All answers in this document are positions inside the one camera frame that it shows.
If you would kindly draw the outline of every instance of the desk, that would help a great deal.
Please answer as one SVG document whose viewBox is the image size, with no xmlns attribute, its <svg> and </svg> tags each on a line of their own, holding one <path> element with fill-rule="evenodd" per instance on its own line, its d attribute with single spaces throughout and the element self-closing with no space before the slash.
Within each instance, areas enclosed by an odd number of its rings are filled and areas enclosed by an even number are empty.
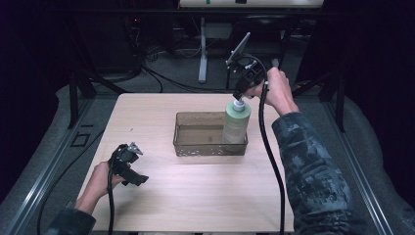
<svg viewBox="0 0 415 235">
<path fill-rule="evenodd" d="M 320 8 L 324 0 L 247 0 L 246 4 L 235 0 L 180 0 L 183 8 Z"/>
<path fill-rule="evenodd" d="M 277 179 L 260 136 L 258 99 L 248 100 L 253 112 L 244 156 L 176 157 L 173 136 L 178 112 L 222 112 L 231 94 L 120 95 L 82 186 L 93 166 L 107 161 L 119 144 L 136 142 L 143 151 L 134 164 L 149 180 L 114 189 L 115 231 L 275 232 L 279 231 L 280 194 Z M 267 134 L 284 178 L 271 123 L 278 117 L 264 111 Z M 286 231 L 293 231 L 293 212 L 286 200 Z M 108 197 L 94 210 L 94 230 L 107 230 Z"/>
<path fill-rule="evenodd" d="M 235 0 L 180 0 L 180 8 L 279 8 L 279 9 L 319 9 L 324 0 L 247 0 L 246 4 L 237 4 Z M 201 21 L 201 65 L 199 82 L 207 80 L 208 56 L 206 51 L 205 19 Z"/>
</svg>

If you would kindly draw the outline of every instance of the spray bottle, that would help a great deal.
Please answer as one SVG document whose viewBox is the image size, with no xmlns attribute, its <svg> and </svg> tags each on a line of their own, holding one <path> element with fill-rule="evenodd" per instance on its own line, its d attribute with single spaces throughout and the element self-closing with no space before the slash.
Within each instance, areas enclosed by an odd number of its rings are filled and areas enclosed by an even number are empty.
<svg viewBox="0 0 415 235">
<path fill-rule="evenodd" d="M 225 110 L 223 144 L 244 144 L 251 107 L 241 99 L 230 102 Z"/>
</svg>

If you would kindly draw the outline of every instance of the white stand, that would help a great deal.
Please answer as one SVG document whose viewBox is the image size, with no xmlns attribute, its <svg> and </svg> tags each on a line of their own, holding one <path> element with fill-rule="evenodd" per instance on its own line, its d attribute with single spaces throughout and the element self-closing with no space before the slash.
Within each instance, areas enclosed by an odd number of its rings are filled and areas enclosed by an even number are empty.
<svg viewBox="0 0 415 235">
<path fill-rule="evenodd" d="M 205 18 L 201 18 L 201 66 L 199 67 L 199 82 L 207 81 L 208 55 L 207 55 L 207 38 L 205 34 Z"/>
</svg>

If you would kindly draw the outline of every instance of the bottle cap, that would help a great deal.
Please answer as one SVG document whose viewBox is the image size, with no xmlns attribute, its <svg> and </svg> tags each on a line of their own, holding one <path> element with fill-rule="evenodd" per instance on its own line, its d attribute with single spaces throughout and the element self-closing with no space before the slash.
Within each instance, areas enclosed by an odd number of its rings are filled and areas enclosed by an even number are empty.
<svg viewBox="0 0 415 235">
<path fill-rule="evenodd" d="M 233 108 L 235 111 L 243 111 L 245 109 L 245 102 L 242 99 L 235 100 Z"/>
</svg>

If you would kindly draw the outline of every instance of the human arm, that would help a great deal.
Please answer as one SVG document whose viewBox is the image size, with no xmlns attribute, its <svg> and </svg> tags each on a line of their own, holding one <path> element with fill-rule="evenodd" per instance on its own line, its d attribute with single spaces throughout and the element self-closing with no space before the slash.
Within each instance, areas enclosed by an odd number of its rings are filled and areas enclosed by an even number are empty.
<svg viewBox="0 0 415 235">
<path fill-rule="evenodd" d="M 92 212 L 98 201 L 108 193 L 109 170 L 110 167 L 107 162 L 95 165 L 84 192 L 76 200 L 75 207 L 61 210 L 44 234 L 88 234 L 96 221 L 92 216 Z M 116 187 L 122 181 L 122 177 L 113 175 L 113 187 Z"/>
<path fill-rule="evenodd" d="M 296 234 L 364 234 L 365 222 L 352 208 L 352 196 L 340 169 L 309 120 L 295 104 L 289 81 L 277 69 L 268 73 L 265 103 L 280 117 L 272 128 L 286 175 Z M 246 95 L 260 97 L 262 87 Z"/>
</svg>

